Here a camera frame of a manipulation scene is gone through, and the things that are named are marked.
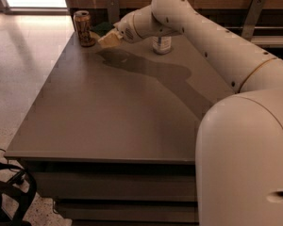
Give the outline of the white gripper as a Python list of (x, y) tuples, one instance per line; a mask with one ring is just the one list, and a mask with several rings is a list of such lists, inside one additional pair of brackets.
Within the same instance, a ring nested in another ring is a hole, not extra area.
[(124, 39), (126, 42), (135, 43), (141, 40), (134, 26), (134, 13), (126, 14), (119, 22), (114, 24), (105, 36), (98, 40), (102, 48), (111, 48), (119, 46)]

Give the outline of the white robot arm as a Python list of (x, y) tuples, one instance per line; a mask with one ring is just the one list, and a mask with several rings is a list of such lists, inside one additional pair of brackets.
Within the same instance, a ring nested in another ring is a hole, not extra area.
[(283, 226), (283, 60), (196, 12), (152, 0), (100, 44), (180, 34), (233, 89), (202, 119), (195, 146), (200, 226)]

